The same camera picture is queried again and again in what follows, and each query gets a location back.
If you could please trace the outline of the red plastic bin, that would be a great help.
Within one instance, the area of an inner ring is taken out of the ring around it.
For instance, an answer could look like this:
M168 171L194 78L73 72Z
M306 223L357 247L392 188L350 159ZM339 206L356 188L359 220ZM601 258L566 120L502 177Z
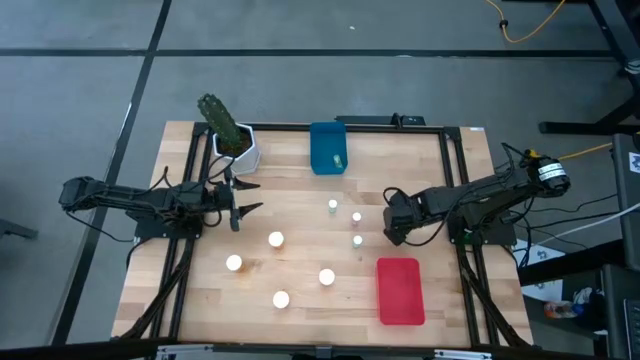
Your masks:
M377 305L384 325L421 326L425 310L419 262L414 258L379 258Z

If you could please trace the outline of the green cactus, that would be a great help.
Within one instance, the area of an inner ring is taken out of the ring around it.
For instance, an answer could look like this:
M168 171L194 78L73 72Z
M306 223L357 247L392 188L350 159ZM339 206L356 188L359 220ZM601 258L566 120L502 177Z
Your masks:
M242 134L222 101L213 94L204 94L197 107L219 138L220 154L237 157L245 151Z

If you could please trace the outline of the silver aluminium rail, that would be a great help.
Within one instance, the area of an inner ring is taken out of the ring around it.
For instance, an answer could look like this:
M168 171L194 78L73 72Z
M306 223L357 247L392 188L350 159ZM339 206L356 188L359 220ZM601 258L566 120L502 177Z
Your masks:
M459 349L380 347L380 346L339 346L339 345L274 345L247 343L210 343L162 345L157 354L162 356L188 353L267 353L305 354L318 359L332 359L338 356L402 356L446 360L495 360L489 352Z

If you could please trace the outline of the colourful small package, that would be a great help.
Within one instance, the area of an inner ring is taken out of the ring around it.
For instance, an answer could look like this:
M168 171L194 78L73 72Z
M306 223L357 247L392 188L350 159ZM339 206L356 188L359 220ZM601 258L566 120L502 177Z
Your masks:
M571 319L582 315L584 306L570 301L547 302L543 311L545 316L551 319Z

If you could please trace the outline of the white printed paper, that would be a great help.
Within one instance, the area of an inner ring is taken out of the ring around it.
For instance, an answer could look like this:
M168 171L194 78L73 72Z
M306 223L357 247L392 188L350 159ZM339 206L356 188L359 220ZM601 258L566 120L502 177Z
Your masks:
M526 242L518 239L515 246L511 247L513 255L520 263L525 255ZM529 265L564 256L564 253L545 246L533 245L529 252ZM525 296L543 302L558 302L562 300L563 281L551 280L543 283L521 287Z

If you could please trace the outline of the dark grey furniture foot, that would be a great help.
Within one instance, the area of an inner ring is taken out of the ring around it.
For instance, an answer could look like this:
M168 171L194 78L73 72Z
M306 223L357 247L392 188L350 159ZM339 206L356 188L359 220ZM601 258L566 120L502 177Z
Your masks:
M21 226L8 220L0 219L0 239L4 236L18 236L24 239L35 239L36 230Z

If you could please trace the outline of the white hexagonal plant pot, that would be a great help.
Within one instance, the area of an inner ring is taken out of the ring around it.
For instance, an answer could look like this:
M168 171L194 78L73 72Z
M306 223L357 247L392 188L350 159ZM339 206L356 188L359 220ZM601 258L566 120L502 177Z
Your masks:
M258 147L254 130L251 126L245 124L238 124L240 133L250 138L250 145L245 151L232 161L232 157L222 152L220 137L217 134L213 135L214 144L212 145L213 153L216 158L220 159L220 162L224 165L231 164L230 169L235 176L246 175L253 173L257 170L261 151Z

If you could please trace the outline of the black desk leg frame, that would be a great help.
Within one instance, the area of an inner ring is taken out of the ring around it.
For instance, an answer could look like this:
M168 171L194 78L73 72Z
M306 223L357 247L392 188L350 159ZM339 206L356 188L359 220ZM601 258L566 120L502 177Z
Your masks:
M587 0L620 65L619 73L632 86L632 95L593 123L540 122L538 129L542 134L609 136L640 132L640 11L633 18L624 3L625 0Z

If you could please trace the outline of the black computer case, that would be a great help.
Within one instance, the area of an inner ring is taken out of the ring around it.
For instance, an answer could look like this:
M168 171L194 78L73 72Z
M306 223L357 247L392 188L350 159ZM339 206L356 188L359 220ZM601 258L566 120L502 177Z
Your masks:
M612 138L618 204L625 261L640 272L640 135L615 134Z

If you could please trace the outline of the blue plastic bin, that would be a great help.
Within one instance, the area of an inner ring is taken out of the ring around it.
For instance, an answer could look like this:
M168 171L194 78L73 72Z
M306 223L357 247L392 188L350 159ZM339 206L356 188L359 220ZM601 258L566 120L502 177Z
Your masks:
M333 156L341 157L343 168L336 168ZM316 122L310 125L310 164L315 175L341 175L348 166L346 126L342 122Z

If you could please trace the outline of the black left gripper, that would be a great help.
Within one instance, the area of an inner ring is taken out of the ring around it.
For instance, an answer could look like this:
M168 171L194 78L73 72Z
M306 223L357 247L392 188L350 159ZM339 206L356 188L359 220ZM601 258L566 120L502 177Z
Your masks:
M222 221L222 212L229 212L230 228L234 232L240 230L239 221L243 219L251 211L259 208L263 205L262 202L257 202L249 205L242 205L237 208L234 189L237 191L250 190L259 188L259 184L242 181L237 177L232 176L230 169L223 171L224 180L215 183L213 190L209 191L205 196L204 212L200 217L203 226L213 228L218 226ZM208 223L206 221L207 213L216 213L218 220L215 223Z

